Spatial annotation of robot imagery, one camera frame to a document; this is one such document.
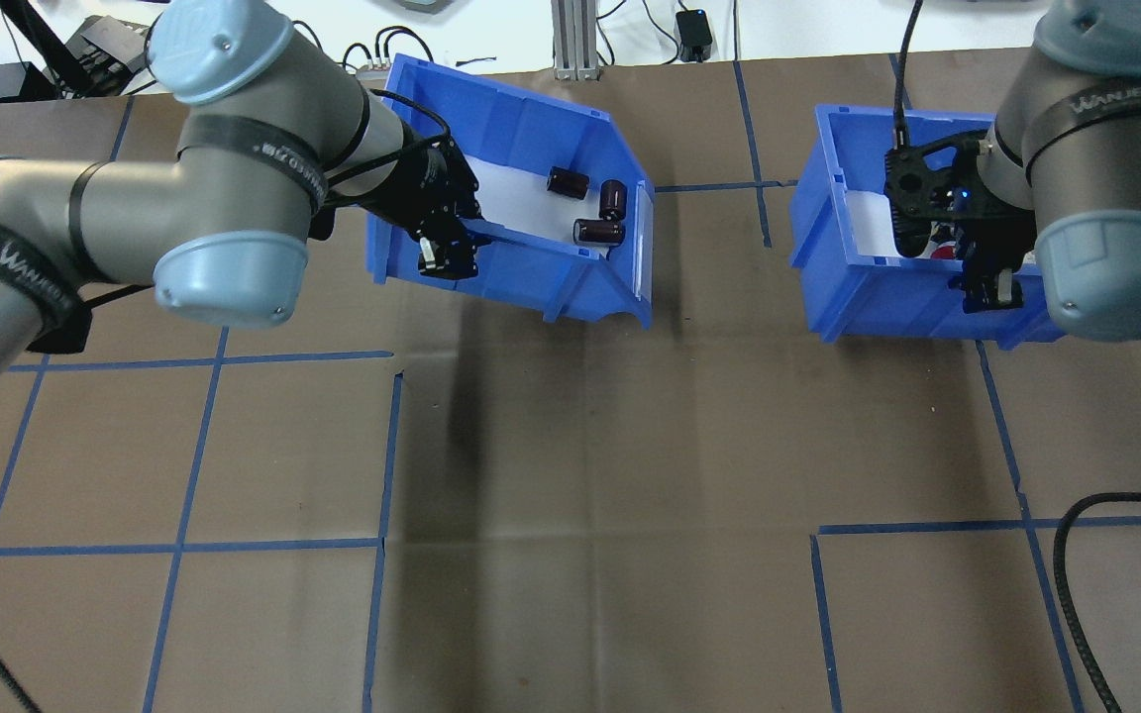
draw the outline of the blue storage bin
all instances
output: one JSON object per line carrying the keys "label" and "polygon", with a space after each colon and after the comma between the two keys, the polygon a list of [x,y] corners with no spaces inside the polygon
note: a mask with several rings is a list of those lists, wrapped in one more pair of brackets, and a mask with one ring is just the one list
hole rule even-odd
{"label": "blue storage bin", "polygon": [[[987,114],[909,112],[911,139],[922,145],[957,131],[986,130]],[[882,194],[883,154],[891,148],[891,108],[816,108],[818,141],[792,200],[795,251],[809,329],[823,341],[840,334],[984,339],[1002,349],[1063,337],[1046,313],[1041,270],[1023,266],[1020,310],[964,315],[956,260],[861,256],[852,237],[849,191]]]}
{"label": "blue storage bin", "polygon": [[[369,216],[367,270],[378,284],[394,276],[427,287],[519,303],[542,311],[544,321],[550,322],[558,316],[597,321],[628,311],[649,327],[654,186],[608,114],[406,56],[395,59],[387,89],[434,108],[452,125],[453,136],[484,185],[479,202],[488,218],[463,222],[492,243],[478,250],[476,278],[424,278],[416,270],[416,244],[407,232]],[[438,131],[429,118],[386,102],[422,135]],[[544,179],[549,169],[561,167],[589,176],[589,189],[593,192],[608,179],[624,183],[624,243],[608,251],[574,244],[574,217],[551,222],[543,235],[489,221],[495,212],[511,211],[512,206],[484,198],[488,179],[479,161],[529,175],[529,185],[519,180],[526,185],[525,192],[507,195],[507,200],[529,204],[563,200],[570,202],[567,208],[576,217],[597,218],[597,195],[590,193],[582,202],[574,202],[548,193]],[[549,235],[553,230],[557,236]]]}

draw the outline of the black power adapter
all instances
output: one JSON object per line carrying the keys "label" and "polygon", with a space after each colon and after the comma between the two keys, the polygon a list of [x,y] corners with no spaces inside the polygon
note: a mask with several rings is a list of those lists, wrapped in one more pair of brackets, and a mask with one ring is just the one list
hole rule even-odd
{"label": "black power adapter", "polygon": [[706,10],[675,14],[675,35],[680,38],[678,58],[682,63],[702,63],[711,57],[711,24]]}

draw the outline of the capacitor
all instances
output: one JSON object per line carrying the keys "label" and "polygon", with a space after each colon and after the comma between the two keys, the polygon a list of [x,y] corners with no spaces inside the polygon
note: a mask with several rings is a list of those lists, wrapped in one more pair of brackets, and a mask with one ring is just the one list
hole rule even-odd
{"label": "capacitor", "polygon": [[617,248],[624,243],[624,222],[578,218],[574,222],[574,240],[575,244],[592,248]]}
{"label": "capacitor", "polygon": [[628,214],[628,186],[615,179],[601,184],[601,220],[621,221]]}
{"label": "capacitor", "polygon": [[576,175],[569,169],[552,167],[549,170],[548,189],[567,198],[583,200],[589,195],[589,177]]}

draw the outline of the white surface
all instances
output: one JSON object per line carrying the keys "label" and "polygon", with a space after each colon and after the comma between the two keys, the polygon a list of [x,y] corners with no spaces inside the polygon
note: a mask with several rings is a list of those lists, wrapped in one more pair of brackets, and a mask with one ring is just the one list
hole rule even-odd
{"label": "white surface", "polygon": [[[574,244],[575,218],[597,218],[601,193],[589,191],[584,200],[567,198],[548,191],[548,177],[468,156],[478,177],[478,203],[484,218],[508,229]],[[605,257],[605,248],[584,248]]]}
{"label": "white surface", "polygon": [[891,230],[891,203],[887,195],[849,191],[848,213],[852,217],[852,241],[861,256],[900,258]]}
{"label": "white surface", "polygon": [[[32,0],[56,33],[67,40],[87,15],[113,15],[130,22],[153,22],[163,5],[137,0]],[[674,34],[675,0],[647,0],[654,18]],[[710,15],[717,43],[712,58],[733,58],[730,8],[733,0],[686,0],[689,8]],[[888,54],[900,49],[912,0],[739,0],[742,58],[809,57]],[[615,0],[598,0],[599,13]],[[440,9],[408,9],[397,0],[272,0],[272,6],[311,24],[325,50],[340,58],[353,41],[372,43],[383,26],[404,24],[424,37],[435,58],[453,66],[456,60],[495,57],[475,63],[466,72],[531,72],[552,67],[552,5],[548,0],[445,0]],[[929,0],[920,15],[914,48],[987,49],[1023,47],[1033,41],[1033,26],[1045,14],[1049,0]],[[620,11],[602,19],[620,64],[661,64],[674,47],[646,17],[642,0],[628,0]],[[8,31],[0,19],[0,64],[15,59]],[[393,41],[406,54],[420,55],[407,37]],[[606,54],[605,43],[598,47]],[[23,40],[26,58],[37,54]]]}

